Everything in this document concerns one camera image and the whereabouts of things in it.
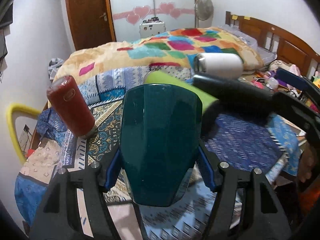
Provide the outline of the person's right hand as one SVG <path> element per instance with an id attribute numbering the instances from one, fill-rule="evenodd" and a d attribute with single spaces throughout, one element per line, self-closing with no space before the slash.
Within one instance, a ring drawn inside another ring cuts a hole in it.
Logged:
<path id="1" fill-rule="evenodd" d="M 306 182 L 312 176 L 312 169 L 317 164 L 318 157 L 314 147 L 308 142 L 305 144 L 305 150 L 300 156 L 297 177 L 301 182 Z"/>

